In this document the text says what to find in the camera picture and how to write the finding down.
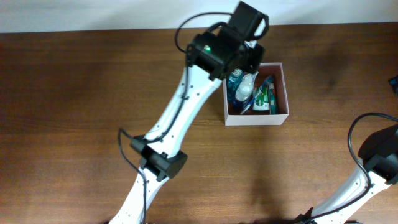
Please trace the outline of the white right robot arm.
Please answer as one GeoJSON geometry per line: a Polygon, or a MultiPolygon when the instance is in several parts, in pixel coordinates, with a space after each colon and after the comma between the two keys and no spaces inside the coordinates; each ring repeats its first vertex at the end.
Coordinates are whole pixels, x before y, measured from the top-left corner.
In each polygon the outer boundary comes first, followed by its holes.
{"type": "Polygon", "coordinates": [[[379,192],[397,184],[397,125],[372,133],[364,140],[355,154],[351,136],[356,124],[365,117],[378,117],[397,122],[397,118],[385,113],[369,112],[358,116],[351,124],[348,150],[355,162],[353,173],[324,202],[300,214],[292,223],[339,224],[356,223],[350,220],[368,200],[379,192]]]}

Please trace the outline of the green soap bar packet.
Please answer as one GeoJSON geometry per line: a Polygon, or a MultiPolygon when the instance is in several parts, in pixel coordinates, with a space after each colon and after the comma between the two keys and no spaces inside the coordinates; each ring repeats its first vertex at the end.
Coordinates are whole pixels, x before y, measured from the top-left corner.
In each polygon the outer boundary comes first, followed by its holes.
{"type": "Polygon", "coordinates": [[[253,111],[269,111],[269,95],[268,87],[264,86],[261,93],[257,95],[258,88],[253,91],[253,96],[255,97],[254,103],[252,104],[253,111]]]}

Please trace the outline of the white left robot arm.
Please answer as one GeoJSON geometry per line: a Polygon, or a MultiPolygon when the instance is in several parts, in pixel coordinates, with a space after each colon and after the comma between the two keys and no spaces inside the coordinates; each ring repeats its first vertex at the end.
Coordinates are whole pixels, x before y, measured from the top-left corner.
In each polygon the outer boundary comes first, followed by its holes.
{"type": "Polygon", "coordinates": [[[229,17],[228,22],[217,22],[196,35],[182,51],[185,60],[180,83],[153,128],[145,135],[127,136],[141,159],[134,168],[134,185],[110,223],[145,223],[160,188],[188,159],[180,147],[203,104],[234,69],[258,70],[265,49],[250,43],[269,30],[268,15],[241,1],[229,17]]]}

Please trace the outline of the teal mouthwash bottle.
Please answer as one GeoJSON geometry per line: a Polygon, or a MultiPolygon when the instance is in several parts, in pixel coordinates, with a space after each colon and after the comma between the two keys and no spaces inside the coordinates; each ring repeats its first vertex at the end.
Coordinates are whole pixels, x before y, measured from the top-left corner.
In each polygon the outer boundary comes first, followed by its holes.
{"type": "Polygon", "coordinates": [[[238,89],[243,78],[243,71],[236,68],[233,72],[230,73],[227,81],[227,101],[228,103],[232,103],[236,90],[238,89]]]}

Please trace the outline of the blue white toothbrush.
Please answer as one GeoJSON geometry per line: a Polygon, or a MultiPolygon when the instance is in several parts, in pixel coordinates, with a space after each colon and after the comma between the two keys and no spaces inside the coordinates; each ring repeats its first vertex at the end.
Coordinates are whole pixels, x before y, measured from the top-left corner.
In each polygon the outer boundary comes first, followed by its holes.
{"type": "MultiPolygon", "coordinates": [[[[274,80],[274,79],[273,79],[272,75],[269,75],[269,76],[263,81],[263,83],[261,84],[261,86],[258,88],[259,90],[258,90],[257,95],[261,93],[261,90],[262,90],[262,88],[263,88],[264,86],[269,87],[269,84],[272,83],[273,80],[274,80]]],[[[255,99],[255,97],[252,96],[251,101],[244,107],[244,109],[242,110],[242,112],[240,113],[240,115],[244,114],[250,107],[252,107],[252,104],[254,103],[254,99],[255,99]]]]}

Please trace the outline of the clear spray bottle blue liquid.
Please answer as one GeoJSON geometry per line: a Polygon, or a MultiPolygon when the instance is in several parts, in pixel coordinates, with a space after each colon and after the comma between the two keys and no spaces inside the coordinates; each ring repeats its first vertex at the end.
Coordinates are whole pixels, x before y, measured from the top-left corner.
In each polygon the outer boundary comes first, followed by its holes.
{"type": "Polygon", "coordinates": [[[235,93],[235,98],[233,101],[234,110],[242,111],[243,108],[248,104],[254,89],[255,79],[258,73],[259,72],[249,73],[243,76],[243,79],[235,93]]]}

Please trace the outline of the green white toothpaste tube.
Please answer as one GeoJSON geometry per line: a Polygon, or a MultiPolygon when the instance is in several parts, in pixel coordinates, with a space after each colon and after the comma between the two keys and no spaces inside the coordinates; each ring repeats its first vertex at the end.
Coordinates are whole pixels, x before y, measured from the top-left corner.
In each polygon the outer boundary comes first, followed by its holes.
{"type": "Polygon", "coordinates": [[[275,88],[274,84],[269,84],[269,106],[270,106],[270,114],[276,115],[277,114],[277,100],[275,96],[275,88]]]}

